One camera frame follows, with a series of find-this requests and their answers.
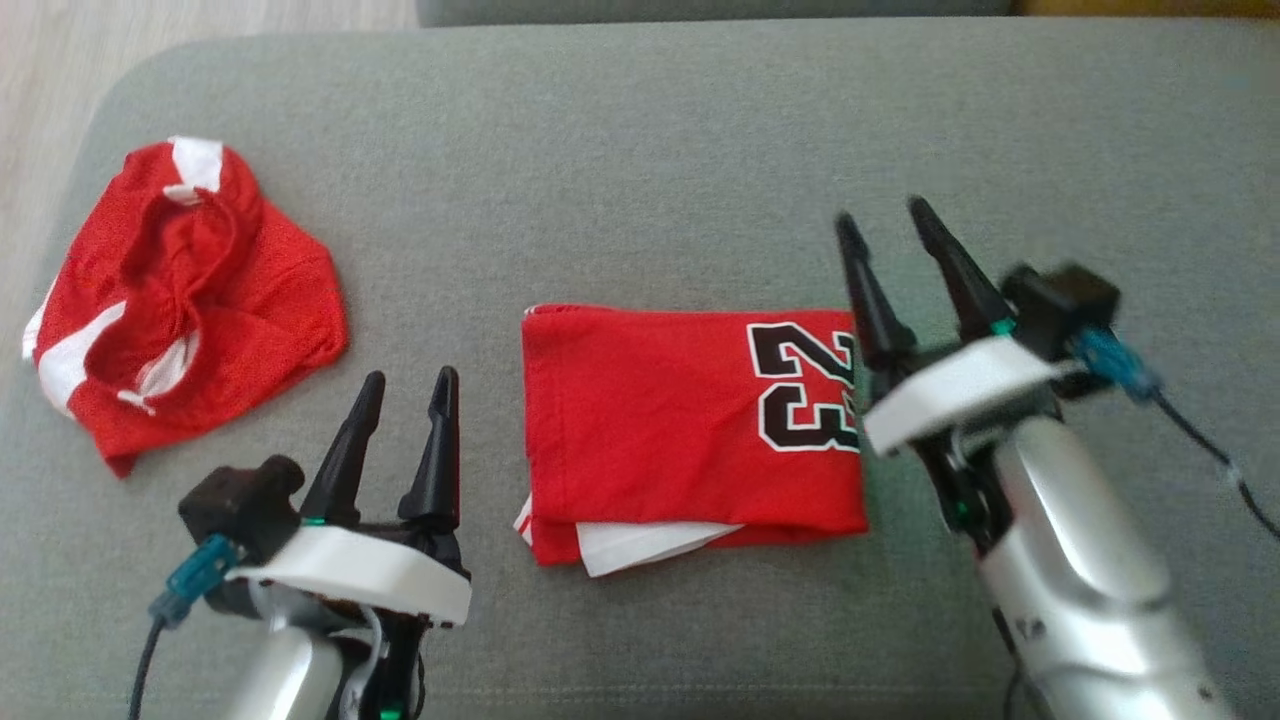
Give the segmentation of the red basketball jersey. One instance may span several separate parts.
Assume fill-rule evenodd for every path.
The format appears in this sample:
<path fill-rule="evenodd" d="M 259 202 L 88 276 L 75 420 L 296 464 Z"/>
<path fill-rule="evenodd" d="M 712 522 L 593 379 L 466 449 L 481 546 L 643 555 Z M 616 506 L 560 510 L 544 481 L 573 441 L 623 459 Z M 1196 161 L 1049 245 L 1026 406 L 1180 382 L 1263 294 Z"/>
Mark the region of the red basketball jersey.
<path fill-rule="evenodd" d="M 868 533 L 852 331 L 833 309 L 530 307 L 515 529 L 535 561 L 603 577 Z"/>

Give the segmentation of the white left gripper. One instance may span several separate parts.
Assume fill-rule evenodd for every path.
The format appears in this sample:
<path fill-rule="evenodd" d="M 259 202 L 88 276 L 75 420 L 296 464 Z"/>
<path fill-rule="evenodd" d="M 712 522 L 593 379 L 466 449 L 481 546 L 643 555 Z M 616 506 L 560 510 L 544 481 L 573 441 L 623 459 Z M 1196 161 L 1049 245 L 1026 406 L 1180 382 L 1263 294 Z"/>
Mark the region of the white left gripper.
<path fill-rule="evenodd" d="M 463 625 L 472 598 L 468 579 L 417 550 L 342 528 L 361 521 L 356 501 L 385 387 L 381 372 L 366 375 L 300 507 L 305 525 L 266 564 L 241 565 L 228 578 Z M 410 491 L 399 498 L 398 518 L 428 533 L 453 533 L 460 525 L 461 461 L 454 368 L 439 370 L 428 418 L 431 428 Z"/>

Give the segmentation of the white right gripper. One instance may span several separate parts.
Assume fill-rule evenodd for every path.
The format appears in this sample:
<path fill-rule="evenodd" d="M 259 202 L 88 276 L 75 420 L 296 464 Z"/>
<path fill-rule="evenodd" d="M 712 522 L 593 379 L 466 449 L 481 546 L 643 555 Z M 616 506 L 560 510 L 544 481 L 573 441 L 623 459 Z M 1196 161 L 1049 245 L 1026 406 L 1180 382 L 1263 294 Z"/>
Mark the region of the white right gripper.
<path fill-rule="evenodd" d="M 959 338 L 977 342 L 910 375 L 864 414 L 864 436 L 881 457 L 992 413 L 1073 370 L 1071 360 L 1047 363 L 1012 337 L 991 337 L 1014 332 L 1014 310 L 924 197 L 911 196 L 908 210 L 943 277 Z M 915 351 L 916 337 L 886 297 L 850 213 L 836 214 L 835 234 L 863 361 L 872 372 L 896 373 Z"/>

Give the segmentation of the yellow fabric cushion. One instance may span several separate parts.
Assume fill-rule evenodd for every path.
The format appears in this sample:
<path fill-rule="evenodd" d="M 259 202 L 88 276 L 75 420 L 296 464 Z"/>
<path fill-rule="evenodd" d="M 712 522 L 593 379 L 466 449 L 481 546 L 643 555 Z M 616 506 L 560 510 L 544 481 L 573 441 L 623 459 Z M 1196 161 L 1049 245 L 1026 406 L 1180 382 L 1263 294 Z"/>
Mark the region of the yellow fabric cushion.
<path fill-rule="evenodd" d="M 1280 20 L 1280 0 L 1012 0 L 1018 15 Z"/>

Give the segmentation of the grey fabric sofa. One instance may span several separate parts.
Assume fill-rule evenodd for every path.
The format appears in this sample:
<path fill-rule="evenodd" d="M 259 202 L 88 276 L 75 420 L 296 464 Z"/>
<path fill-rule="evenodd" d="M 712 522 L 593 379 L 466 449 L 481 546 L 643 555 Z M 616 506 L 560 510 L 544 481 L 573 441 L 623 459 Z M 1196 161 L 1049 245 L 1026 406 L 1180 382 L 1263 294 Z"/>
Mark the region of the grey fabric sofa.
<path fill-rule="evenodd" d="M 520 322 L 539 302 L 842 307 L 847 209 L 923 343 L 954 311 L 910 220 L 991 275 L 1080 263 L 1117 332 L 1280 520 L 1280 24 L 849 19 L 216 40 L 97 105 L 40 301 L 125 155 L 219 138 L 332 251 L 334 366 L 129 480 L 29 366 L 0 396 L 0 720 L 123 720 L 146 609 L 220 465 L 314 468 L 387 374 L 360 507 L 392 518 L 438 369 L 461 374 L 470 620 L 425 644 L 425 720 L 987 720 L 1010 657 L 910 455 L 867 465 L 868 536 L 703 550 L 593 580 L 539 568 Z"/>

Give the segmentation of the red shorts with white stripes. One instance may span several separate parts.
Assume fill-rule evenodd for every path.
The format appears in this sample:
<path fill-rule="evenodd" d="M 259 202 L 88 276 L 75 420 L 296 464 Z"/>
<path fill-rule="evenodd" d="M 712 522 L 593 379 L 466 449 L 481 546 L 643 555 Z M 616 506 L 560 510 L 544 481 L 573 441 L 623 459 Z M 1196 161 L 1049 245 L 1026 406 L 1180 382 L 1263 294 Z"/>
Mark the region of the red shorts with white stripes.
<path fill-rule="evenodd" d="M 28 320 L 22 357 L 120 478 L 333 364 L 349 331 L 329 250 L 230 146 L 129 152 Z"/>

